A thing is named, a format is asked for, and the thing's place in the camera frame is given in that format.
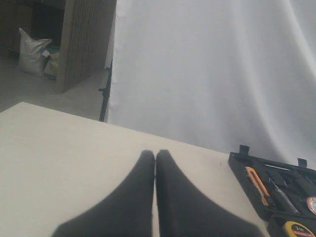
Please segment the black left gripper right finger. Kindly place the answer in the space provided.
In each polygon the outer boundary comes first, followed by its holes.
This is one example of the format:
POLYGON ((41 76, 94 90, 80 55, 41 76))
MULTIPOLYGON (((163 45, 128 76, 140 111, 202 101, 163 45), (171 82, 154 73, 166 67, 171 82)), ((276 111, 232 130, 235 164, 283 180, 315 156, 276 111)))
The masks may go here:
POLYGON ((162 237, 260 237, 258 227, 204 195, 168 150, 156 156, 156 195, 162 237))

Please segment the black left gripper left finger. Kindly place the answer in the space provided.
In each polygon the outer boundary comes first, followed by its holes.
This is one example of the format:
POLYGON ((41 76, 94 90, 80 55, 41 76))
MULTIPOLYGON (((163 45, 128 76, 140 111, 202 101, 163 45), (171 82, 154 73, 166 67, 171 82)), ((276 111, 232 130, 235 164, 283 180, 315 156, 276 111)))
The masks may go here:
POLYGON ((144 150, 127 177, 105 199, 61 224, 55 237, 150 237, 155 157, 144 150))

